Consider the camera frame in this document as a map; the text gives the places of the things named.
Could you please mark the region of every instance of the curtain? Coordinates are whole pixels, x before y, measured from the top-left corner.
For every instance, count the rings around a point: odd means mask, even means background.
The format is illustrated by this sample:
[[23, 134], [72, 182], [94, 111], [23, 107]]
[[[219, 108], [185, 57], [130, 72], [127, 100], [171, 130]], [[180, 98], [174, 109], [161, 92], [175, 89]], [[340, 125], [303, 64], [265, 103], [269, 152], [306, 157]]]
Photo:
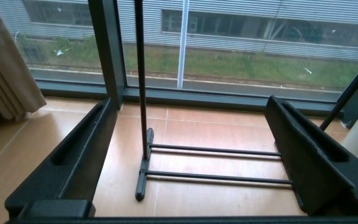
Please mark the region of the curtain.
[[19, 119], [46, 105], [0, 17], [0, 121]]

